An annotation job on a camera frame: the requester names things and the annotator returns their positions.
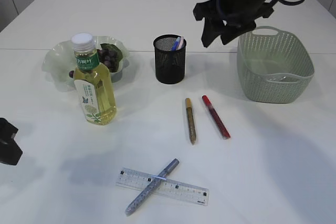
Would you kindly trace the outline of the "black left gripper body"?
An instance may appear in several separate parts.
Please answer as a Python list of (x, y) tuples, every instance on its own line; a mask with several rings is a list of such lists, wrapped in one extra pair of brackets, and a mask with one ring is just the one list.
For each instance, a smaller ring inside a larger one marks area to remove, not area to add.
[(15, 142), (17, 132), (17, 127), (9, 123), (5, 118), (1, 118), (0, 159), (2, 164), (16, 166), (23, 154), (23, 151)]

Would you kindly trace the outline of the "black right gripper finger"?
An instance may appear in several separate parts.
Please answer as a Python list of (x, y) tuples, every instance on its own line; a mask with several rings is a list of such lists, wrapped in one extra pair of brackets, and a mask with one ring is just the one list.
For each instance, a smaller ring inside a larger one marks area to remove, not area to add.
[(224, 31), (220, 35), (220, 39), (223, 45), (227, 45), (235, 38), (243, 35), (244, 33), (253, 31), (256, 26), (225, 26)]
[(201, 37), (202, 44), (208, 48), (211, 43), (225, 31), (225, 24), (222, 20), (216, 18), (204, 18), (204, 27)]

